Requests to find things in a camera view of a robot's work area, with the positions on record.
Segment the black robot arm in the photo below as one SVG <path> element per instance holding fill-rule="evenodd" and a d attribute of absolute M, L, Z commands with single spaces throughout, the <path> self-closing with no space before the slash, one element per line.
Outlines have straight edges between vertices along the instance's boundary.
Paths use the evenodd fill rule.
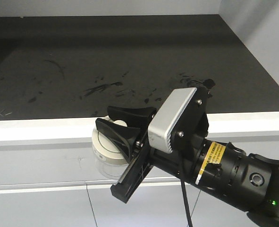
<path fill-rule="evenodd" d="M 246 154 L 232 143 L 207 139 L 204 87 L 179 88 L 159 109 L 109 106 L 97 131 L 127 161 L 110 190 L 127 203 L 153 167 L 246 212 L 261 227 L 279 227 L 279 160 Z"/>

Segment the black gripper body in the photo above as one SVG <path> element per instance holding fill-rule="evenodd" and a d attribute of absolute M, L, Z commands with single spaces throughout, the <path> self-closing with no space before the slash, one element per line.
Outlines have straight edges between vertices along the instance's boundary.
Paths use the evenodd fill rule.
<path fill-rule="evenodd" d="M 110 188 L 114 197 L 128 202 L 153 167 L 175 176 L 182 183 L 194 183 L 198 171 L 197 162 L 208 134 L 207 99 L 208 90 L 197 87 L 196 93 L 172 131 L 173 151 L 170 154 L 152 148 L 148 140 L 148 127 L 140 129 L 132 160 L 118 182 Z M 111 119 L 111 122 L 128 127 L 122 120 Z"/>

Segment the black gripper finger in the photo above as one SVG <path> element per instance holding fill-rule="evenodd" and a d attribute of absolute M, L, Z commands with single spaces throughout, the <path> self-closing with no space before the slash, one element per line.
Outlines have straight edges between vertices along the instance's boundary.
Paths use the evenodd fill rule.
<path fill-rule="evenodd" d="M 114 121 L 122 120 L 128 127 L 146 129 L 157 109 L 154 107 L 123 108 L 108 106 L 107 112 L 108 116 Z"/>
<path fill-rule="evenodd" d="M 130 163 L 135 144 L 140 136 L 140 128 L 118 125 L 102 118 L 97 118 L 95 124 L 97 130 L 113 142 L 126 161 Z"/>

